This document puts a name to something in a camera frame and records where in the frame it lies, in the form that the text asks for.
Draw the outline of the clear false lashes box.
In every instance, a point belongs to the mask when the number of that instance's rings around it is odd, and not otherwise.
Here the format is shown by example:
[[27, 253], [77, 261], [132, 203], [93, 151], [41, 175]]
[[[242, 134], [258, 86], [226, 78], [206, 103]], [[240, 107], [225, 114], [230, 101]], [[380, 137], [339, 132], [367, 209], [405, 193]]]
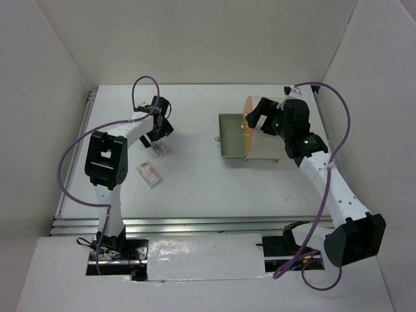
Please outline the clear false lashes box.
[[152, 145], [153, 150], [156, 152], [156, 154], [160, 158], [166, 156], [170, 151], [170, 148], [163, 141], [161, 141], [161, 142], [152, 142], [151, 145]]

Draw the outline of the orange top drawer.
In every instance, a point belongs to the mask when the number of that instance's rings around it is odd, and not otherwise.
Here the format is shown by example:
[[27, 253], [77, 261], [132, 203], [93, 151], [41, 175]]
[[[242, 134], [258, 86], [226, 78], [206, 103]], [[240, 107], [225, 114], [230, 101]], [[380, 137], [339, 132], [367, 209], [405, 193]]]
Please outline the orange top drawer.
[[247, 116], [249, 113], [251, 113], [257, 107], [260, 100], [261, 97], [259, 96], [248, 96], [244, 104], [243, 115]]

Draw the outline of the orange drawer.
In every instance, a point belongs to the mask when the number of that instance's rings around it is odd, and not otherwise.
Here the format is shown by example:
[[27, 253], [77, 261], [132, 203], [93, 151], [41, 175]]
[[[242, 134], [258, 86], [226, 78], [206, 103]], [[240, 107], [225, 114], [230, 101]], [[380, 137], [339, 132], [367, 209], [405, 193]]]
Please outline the orange drawer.
[[247, 116], [249, 113], [251, 113], [257, 107], [260, 100], [261, 97], [259, 96], [248, 96], [244, 104], [243, 115]]
[[244, 113], [242, 116], [241, 129], [244, 136], [251, 136], [256, 126], [255, 118], [251, 113]]

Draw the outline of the cream cylindrical drawer organizer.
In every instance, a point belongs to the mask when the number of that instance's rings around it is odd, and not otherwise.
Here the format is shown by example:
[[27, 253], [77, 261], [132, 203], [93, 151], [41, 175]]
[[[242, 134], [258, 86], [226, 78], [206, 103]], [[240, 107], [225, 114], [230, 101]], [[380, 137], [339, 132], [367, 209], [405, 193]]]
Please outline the cream cylindrical drawer organizer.
[[[285, 97], [260, 97], [268, 98], [277, 102], [282, 102], [285, 99]], [[301, 108], [307, 107], [307, 102], [304, 99], [290, 99], [286, 101], [284, 112], [290, 104], [301, 104]], [[285, 151], [284, 139], [280, 136], [264, 134], [264, 132], [260, 130], [260, 127], [265, 119], [265, 116], [261, 116], [252, 132], [252, 135], [247, 136], [247, 138], [244, 139], [245, 149], [248, 152], [248, 160], [268, 159], [278, 162], [288, 159], [289, 157]]]

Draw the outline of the clear pink nails box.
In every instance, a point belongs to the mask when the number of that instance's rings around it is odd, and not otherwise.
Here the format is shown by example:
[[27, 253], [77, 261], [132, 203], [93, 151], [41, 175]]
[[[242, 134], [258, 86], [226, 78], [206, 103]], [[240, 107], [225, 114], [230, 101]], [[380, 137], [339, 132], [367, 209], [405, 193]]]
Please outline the clear pink nails box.
[[140, 177], [149, 188], [154, 188], [163, 181], [162, 175], [157, 171], [150, 161], [144, 161], [135, 167]]

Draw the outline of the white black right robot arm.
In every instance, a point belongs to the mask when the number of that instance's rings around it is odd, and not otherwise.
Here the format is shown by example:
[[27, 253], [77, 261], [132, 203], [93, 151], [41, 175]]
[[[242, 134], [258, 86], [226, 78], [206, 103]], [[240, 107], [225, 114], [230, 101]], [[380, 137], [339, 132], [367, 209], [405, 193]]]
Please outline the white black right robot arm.
[[336, 268], [378, 255], [385, 219], [372, 214], [339, 173], [326, 143], [311, 131], [307, 103], [296, 98], [277, 102], [262, 97], [245, 119], [248, 128], [281, 138], [288, 158], [322, 196], [318, 210], [328, 210], [332, 219], [333, 230], [319, 227], [318, 220], [287, 226], [284, 250], [293, 255], [301, 255], [305, 248], [317, 250], [325, 264]]

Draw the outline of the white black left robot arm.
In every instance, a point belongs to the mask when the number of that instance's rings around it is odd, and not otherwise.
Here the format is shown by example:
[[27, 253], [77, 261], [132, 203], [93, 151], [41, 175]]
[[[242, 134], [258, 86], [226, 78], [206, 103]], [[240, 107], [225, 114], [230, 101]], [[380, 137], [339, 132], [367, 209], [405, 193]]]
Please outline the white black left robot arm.
[[84, 171], [99, 204], [96, 240], [113, 259], [127, 253], [121, 185], [128, 174], [128, 150], [137, 141], [149, 148], [169, 136], [174, 131], [168, 121], [171, 110], [167, 99], [155, 96], [150, 105], [137, 107], [128, 122], [91, 134]]

